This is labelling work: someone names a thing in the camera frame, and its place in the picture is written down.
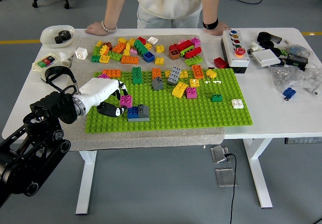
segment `gray floor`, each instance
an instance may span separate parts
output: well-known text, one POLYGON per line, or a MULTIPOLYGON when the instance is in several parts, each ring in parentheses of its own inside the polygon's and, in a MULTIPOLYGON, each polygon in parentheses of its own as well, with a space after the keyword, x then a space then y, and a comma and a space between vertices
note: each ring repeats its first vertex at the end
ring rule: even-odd
MULTIPOLYGON (((39 39, 52 25, 86 28, 102 20, 106 0, 3 0, 0 41, 39 39)), ((126 0, 119 28, 136 28, 136 0, 126 0)), ((219 18, 233 28, 294 27, 319 32, 322 0, 221 0, 219 18)), ((322 60, 322 36, 305 36, 322 60)), ((0 44, 0 129, 3 129, 40 44, 0 44)), ((273 202, 261 209, 241 140, 223 145, 237 156, 233 223, 313 223, 322 217, 322 145, 274 139, 260 156, 273 202)), ((89 214, 74 214, 83 160, 70 152, 34 197, 13 195, 1 223, 228 223, 232 188, 219 188, 210 146, 99 151, 89 214)), ((233 167, 233 163, 224 165, 233 167)))

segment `black gear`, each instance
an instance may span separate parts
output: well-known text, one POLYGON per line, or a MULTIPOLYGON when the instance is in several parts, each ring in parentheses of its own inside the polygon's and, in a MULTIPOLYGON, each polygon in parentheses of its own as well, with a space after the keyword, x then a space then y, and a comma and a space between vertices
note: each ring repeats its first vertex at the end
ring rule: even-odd
POLYGON ((55 41, 56 41, 56 44, 61 44, 63 42, 63 39, 61 38, 61 36, 56 36, 55 41))
POLYGON ((58 33, 58 36, 60 36, 63 41, 66 41, 68 39, 71 39, 70 32, 68 30, 63 30, 58 33))

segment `black wristband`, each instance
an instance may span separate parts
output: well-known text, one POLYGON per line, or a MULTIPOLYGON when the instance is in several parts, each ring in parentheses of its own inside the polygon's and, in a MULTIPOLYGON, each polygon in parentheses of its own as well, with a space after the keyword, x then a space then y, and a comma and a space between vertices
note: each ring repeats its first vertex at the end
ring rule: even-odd
POLYGON ((204 22, 202 22, 203 27, 204 27, 205 29, 208 29, 208 30, 215 29, 215 28, 218 26, 218 23, 219 23, 218 18, 217 18, 216 22, 214 22, 214 23, 212 23, 212 24, 205 24, 204 22))

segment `green baseplate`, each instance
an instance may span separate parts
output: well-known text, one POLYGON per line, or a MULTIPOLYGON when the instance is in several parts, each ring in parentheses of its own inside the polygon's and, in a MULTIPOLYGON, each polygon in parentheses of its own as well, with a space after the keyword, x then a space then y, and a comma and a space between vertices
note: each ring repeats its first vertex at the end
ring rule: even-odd
MULTIPOLYGON (((199 80, 197 88, 198 97, 187 99, 174 97, 171 93, 175 86, 168 85, 165 72, 162 71, 164 82, 163 90, 155 91, 152 87, 152 75, 150 71, 143 71, 143 83, 132 83, 132 72, 122 72, 118 80, 125 83, 128 94, 133 97, 133 106, 144 104, 149 107, 150 121, 128 122, 127 112, 120 117, 112 118, 99 114, 96 107, 91 108, 87 115, 86 133, 99 132, 124 132, 124 131, 147 131, 163 129, 187 129, 203 127, 225 127, 252 125, 252 119, 247 105, 238 85, 232 69, 213 69, 217 73, 215 79, 206 77, 199 80), (214 94, 222 95, 222 102, 212 102, 214 94), (231 100, 242 99, 244 108, 233 109, 231 100)), ((192 70, 188 70, 188 79, 179 79, 179 82, 189 84, 193 79, 192 70)), ((113 105, 119 106, 116 97, 107 99, 113 105)))

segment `yellow floor line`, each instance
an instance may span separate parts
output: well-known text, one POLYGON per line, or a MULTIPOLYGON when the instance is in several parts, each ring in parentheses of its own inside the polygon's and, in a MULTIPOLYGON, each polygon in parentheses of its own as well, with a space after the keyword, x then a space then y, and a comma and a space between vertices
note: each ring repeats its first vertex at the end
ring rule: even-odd
POLYGON ((302 32, 302 35, 304 36, 311 36, 311 35, 322 35, 322 32, 302 32))
POLYGON ((0 44, 35 44, 40 43, 39 39, 28 39, 28 40, 2 40, 0 44))

